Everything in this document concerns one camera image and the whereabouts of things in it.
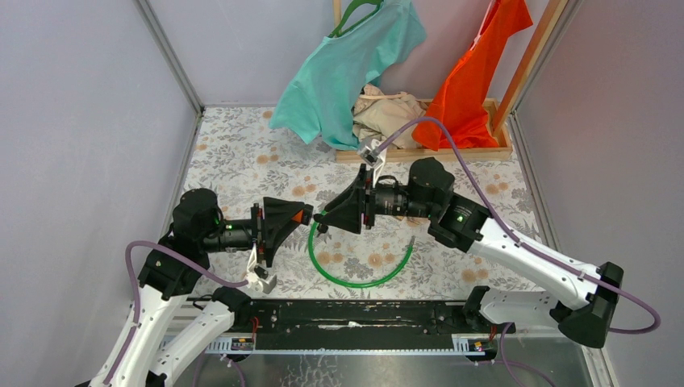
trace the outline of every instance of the gray wall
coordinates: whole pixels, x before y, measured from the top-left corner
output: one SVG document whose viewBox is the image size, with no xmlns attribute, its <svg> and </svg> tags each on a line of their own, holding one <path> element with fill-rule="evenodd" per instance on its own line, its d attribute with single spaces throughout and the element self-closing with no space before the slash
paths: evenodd
<svg viewBox="0 0 684 387">
<path fill-rule="evenodd" d="M 472 43 L 489 2 L 414 0 L 428 38 L 405 63 L 387 70 L 383 90 L 432 98 Z M 151 3 L 207 105 L 275 104 L 302 62 L 334 27 L 332 0 Z M 343 13 L 348 3 L 342 1 Z M 532 20 L 539 20 L 547 3 L 528 0 Z M 352 19 L 364 15 L 363 10 Z M 491 97 L 503 97 L 533 29 L 509 40 L 490 87 Z"/>
<path fill-rule="evenodd" d="M 684 380 L 684 2 L 586 1 L 519 110 L 561 247 L 655 306 L 610 335 L 621 387 Z M 622 299 L 614 325 L 647 313 Z"/>
<path fill-rule="evenodd" d="M 123 249 L 159 237 L 194 112 L 133 1 L 0 9 L 0 384 L 75 385 L 123 326 Z"/>
</svg>

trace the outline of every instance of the green tube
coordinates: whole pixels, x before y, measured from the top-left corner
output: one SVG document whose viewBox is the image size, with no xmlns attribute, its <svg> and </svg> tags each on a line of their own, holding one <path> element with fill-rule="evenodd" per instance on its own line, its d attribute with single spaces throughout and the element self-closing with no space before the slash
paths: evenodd
<svg viewBox="0 0 684 387">
<path fill-rule="evenodd" d="M 326 272 L 325 269 L 322 268 L 319 262 L 316 260 L 316 255 L 314 254 L 314 234 L 316 233 L 316 227 L 318 225 L 319 224 L 316 221 L 314 221 L 314 224 L 311 225 L 311 232 L 309 232 L 309 256 L 311 257 L 311 262 L 316 267 L 316 270 L 318 270 L 319 273 L 323 275 L 323 277 L 326 277 L 329 281 L 335 282 L 337 285 L 346 286 L 348 288 L 372 288 L 373 286 L 384 284 L 385 282 L 391 280 L 392 278 L 394 278 L 394 276 L 396 276 L 397 274 L 399 274 L 399 272 L 402 271 L 404 266 L 406 266 L 408 259 L 411 258 L 411 253 L 413 252 L 414 238 L 411 238 L 411 243 L 409 243 L 408 245 L 406 255 L 404 255 L 404 259 L 401 262 L 399 262 L 399 265 L 397 265 L 397 267 L 394 270 L 392 270 L 392 273 L 387 274 L 379 280 L 366 282 L 363 284 L 355 284 L 352 282 L 342 281 L 341 279 L 335 278 L 331 276 L 328 272 Z"/>
</svg>

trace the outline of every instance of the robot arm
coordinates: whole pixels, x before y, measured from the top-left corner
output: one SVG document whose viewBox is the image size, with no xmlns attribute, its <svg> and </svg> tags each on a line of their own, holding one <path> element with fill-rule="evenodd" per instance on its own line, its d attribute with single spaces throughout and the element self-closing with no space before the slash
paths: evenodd
<svg viewBox="0 0 684 387">
<path fill-rule="evenodd" d="M 309 223 L 312 211 L 302 202 L 264 198 L 263 209 L 255 204 L 250 219 L 227 221 L 214 192 L 192 189 L 174 208 L 173 224 L 158 244 L 204 269 L 209 268 L 210 252 L 251 251 L 245 284 L 269 293 L 276 277 L 267 268 L 276 250 L 300 224 Z M 215 293 L 203 313 L 158 351 L 173 316 L 201 275 L 161 251 L 150 252 L 138 276 L 138 323 L 134 323 L 136 309 L 131 309 L 106 363 L 95 378 L 79 387 L 171 386 L 211 340 L 230 329 L 235 313 L 248 300 L 239 290 L 220 288 L 222 293 Z"/>
<path fill-rule="evenodd" d="M 453 192 L 454 176 L 434 158 L 414 162 L 406 185 L 392 176 L 379 177 L 375 183 L 374 174 L 363 164 L 354 182 L 325 207 L 326 212 L 314 215 L 319 232 L 337 227 L 360 234 L 363 226 L 370 229 L 375 224 L 376 215 L 429 218 L 427 232 L 438 242 L 499 262 L 546 289 L 541 293 L 501 292 L 478 286 L 464 308 L 472 324 L 513 321 L 558 327 L 578 343 L 604 345 L 617 295 L 585 278 L 594 277 L 619 287 L 623 276 L 620 267 L 606 263 L 599 268 L 580 262 L 514 231 L 521 242 L 576 268 L 582 275 L 572 276 L 521 248 L 486 207 Z"/>
</svg>

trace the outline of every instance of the table surface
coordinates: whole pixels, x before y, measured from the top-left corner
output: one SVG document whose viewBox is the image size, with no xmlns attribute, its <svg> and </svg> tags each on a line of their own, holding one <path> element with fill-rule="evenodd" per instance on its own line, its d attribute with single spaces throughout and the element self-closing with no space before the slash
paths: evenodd
<svg viewBox="0 0 684 387">
<path fill-rule="evenodd" d="M 205 187 L 219 195 L 228 219 L 248 218 L 264 196 L 303 201 L 321 211 L 356 176 L 358 164 L 337 164 L 335 150 L 320 138 L 304 144 L 287 129 L 268 128 L 273 108 L 206 109 L 184 189 Z M 410 164 L 388 164 L 383 174 L 406 182 Z M 480 202 L 457 162 L 444 163 L 460 195 Z M 513 227 L 539 239 L 528 191 L 515 152 L 509 160 L 469 162 L 469 168 L 496 210 Z M 465 300 L 475 285 L 505 290 L 538 290 L 528 279 L 500 264 L 438 244 L 421 221 L 379 217 L 373 230 L 354 235 L 331 229 L 315 241 L 315 254 L 333 276 L 367 282 L 390 273 L 403 258 L 412 236 L 414 252 L 394 279 L 368 289 L 350 289 L 323 278 L 307 252 L 309 227 L 298 228 L 280 247 L 273 269 L 277 287 L 269 295 L 247 289 L 255 298 L 372 298 Z M 211 271 L 229 281 L 244 275 L 248 253 L 212 254 Z M 202 278 L 194 295 L 217 285 Z"/>
</svg>

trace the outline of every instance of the white bracket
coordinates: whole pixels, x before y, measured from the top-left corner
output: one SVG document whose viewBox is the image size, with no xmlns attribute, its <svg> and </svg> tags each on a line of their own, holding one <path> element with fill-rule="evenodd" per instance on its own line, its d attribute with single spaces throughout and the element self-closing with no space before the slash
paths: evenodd
<svg viewBox="0 0 684 387">
<path fill-rule="evenodd" d="M 268 276 L 262 279 L 257 275 L 256 268 L 260 267 L 257 261 L 257 245 L 252 246 L 252 251 L 249 253 L 249 260 L 247 260 L 247 276 L 245 279 L 248 282 L 248 286 L 259 293 L 269 294 L 276 287 L 277 275 L 268 274 L 268 270 L 261 266 L 262 269 L 266 271 Z"/>
<path fill-rule="evenodd" d="M 369 162 L 367 156 L 369 156 L 370 153 L 379 146 L 380 141 L 377 139 L 363 139 L 359 144 L 358 150 L 358 154 L 361 156 L 361 159 L 363 159 L 367 165 L 373 168 L 373 188 L 375 188 L 375 183 L 377 183 L 377 179 L 381 176 L 382 169 L 385 168 L 385 163 L 387 161 L 387 149 L 380 152 L 380 154 L 377 155 L 377 160 L 373 160 L 373 162 Z"/>
</svg>

